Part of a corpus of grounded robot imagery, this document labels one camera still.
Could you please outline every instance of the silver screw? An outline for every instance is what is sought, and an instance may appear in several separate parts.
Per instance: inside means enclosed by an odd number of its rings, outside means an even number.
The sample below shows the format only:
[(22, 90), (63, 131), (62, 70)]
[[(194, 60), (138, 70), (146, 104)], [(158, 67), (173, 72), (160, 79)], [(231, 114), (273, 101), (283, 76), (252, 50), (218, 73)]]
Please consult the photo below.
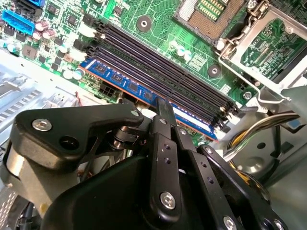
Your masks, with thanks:
[(174, 197), (168, 192), (161, 193), (160, 200), (164, 207), (166, 207), (167, 209), (172, 210), (176, 206)]
[(276, 224), (279, 230), (284, 230), (282, 224), (279, 221), (275, 220), (274, 223)]
[(261, 85), (261, 82), (260, 82), (260, 81), (256, 81), (256, 82), (255, 82), (255, 86), (256, 86), (256, 87), (259, 87), (260, 85)]
[(209, 153), (209, 154), (212, 154), (212, 153), (213, 153), (212, 149), (209, 148), (209, 147), (205, 147), (205, 150), (206, 150), (206, 152)]
[(257, 6), (257, 1), (256, 0), (249, 0), (248, 2), (248, 9), (252, 10)]
[(159, 120), (160, 120), (161, 123), (166, 125), (166, 121), (163, 118), (160, 118)]
[(293, 28), (290, 26), (286, 27), (285, 31), (287, 34), (290, 34), (290, 35), (293, 34)]
[(251, 92), (245, 92), (243, 94), (243, 98), (246, 99), (246, 100), (250, 100), (252, 98), (252, 96), (253, 95), (251, 94)]
[(47, 132), (52, 128), (52, 124), (46, 119), (36, 119), (32, 122), (32, 127), (38, 131)]
[(187, 134), (187, 132), (184, 129), (180, 129), (179, 131), (181, 132), (182, 135), (186, 135)]
[(236, 230), (236, 225), (230, 217), (224, 216), (223, 221), (228, 230)]
[(135, 116), (139, 116), (139, 113), (136, 112), (135, 110), (131, 110), (131, 113), (132, 113), (133, 115), (135, 115)]

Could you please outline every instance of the blue connector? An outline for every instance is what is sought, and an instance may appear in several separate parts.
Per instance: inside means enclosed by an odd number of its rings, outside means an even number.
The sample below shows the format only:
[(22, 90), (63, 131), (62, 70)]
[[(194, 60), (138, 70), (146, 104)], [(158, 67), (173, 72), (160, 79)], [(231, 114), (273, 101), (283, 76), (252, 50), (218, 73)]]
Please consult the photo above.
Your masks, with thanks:
[(10, 10), (2, 12), (2, 20), (22, 33), (32, 35), (35, 24)]
[(45, 0), (28, 0), (29, 2), (33, 3), (35, 6), (44, 6)]

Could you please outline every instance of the red wire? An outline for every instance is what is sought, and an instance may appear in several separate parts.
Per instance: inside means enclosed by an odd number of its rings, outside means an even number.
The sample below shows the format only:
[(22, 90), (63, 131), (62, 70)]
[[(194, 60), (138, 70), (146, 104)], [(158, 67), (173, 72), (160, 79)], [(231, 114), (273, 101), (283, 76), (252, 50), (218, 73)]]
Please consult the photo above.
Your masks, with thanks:
[(79, 106), (83, 106), (78, 92), (76, 92), (76, 98), (78, 99)]

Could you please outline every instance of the capacitor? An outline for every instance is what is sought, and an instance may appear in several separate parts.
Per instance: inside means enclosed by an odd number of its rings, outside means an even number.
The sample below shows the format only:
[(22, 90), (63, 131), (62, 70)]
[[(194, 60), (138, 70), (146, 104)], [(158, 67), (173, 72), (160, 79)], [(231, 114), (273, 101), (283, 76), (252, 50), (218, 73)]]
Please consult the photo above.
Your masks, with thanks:
[(175, 40), (173, 40), (173, 41), (171, 41), (171, 42), (169, 43), (169, 47), (170, 47), (171, 49), (177, 49), (178, 43), (177, 43)]
[(14, 42), (12, 44), (8, 44), (7, 46), (7, 49), (11, 52), (11, 53), (14, 53), (14, 52), (17, 52), (17, 51), (20, 51), (22, 50), (23, 48), (23, 45), (19, 42)]
[(73, 72), (70, 71), (70, 70), (65, 70), (65, 71), (63, 72), (63, 77), (64, 77), (65, 79), (68, 79), (68, 80), (72, 79), (72, 75), (73, 75)]
[(6, 22), (4, 20), (0, 19), (0, 26), (4, 26), (6, 24)]
[(49, 22), (46, 20), (42, 20), (35, 24), (35, 29), (37, 29), (38, 31), (44, 31), (48, 28), (49, 28)]
[(191, 51), (187, 50), (184, 54), (184, 59), (186, 62), (190, 61), (192, 59), (192, 53)]
[(83, 69), (77, 68), (73, 73), (73, 78), (76, 80), (80, 80), (85, 75), (85, 71)]
[(186, 49), (183, 46), (178, 46), (177, 47), (177, 54), (178, 56), (182, 57), (186, 53)]
[(11, 42), (10, 39), (0, 39), (0, 47), (6, 48)]
[(34, 31), (34, 33), (32, 34), (32, 37), (33, 37), (35, 40), (39, 41), (39, 40), (42, 38), (42, 33), (39, 32), (39, 31)]
[(57, 32), (54, 29), (49, 29), (43, 32), (43, 38), (44, 39), (51, 39), (57, 36)]
[(70, 47), (67, 44), (63, 44), (59, 47), (59, 50), (63, 53), (66, 54), (69, 51)]

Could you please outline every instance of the black plastic arm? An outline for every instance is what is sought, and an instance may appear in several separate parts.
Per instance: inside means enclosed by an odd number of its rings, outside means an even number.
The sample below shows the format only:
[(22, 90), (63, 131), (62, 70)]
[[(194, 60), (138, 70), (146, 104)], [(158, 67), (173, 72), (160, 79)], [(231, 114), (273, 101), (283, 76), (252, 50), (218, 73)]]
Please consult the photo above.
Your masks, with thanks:
[[(52, 128), (35, 129), (37, 119), (46, 119)], [(131, 104), (24, 111), (12, 128), (12, 148), (48, 169), (72, 172), (86, 155), (95, 154), (108, 131), (142, 121), (143, 115)]]

